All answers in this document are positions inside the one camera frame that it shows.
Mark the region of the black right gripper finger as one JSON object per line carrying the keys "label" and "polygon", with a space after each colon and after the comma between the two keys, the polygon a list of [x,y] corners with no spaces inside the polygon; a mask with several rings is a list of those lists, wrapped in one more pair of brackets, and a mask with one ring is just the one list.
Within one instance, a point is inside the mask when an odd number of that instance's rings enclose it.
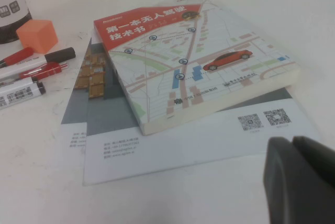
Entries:
{"label": "black right gripper finger", "polygon": [[334,223],[334,150],[307,137],[269,139],[263,184],[270,223]]}

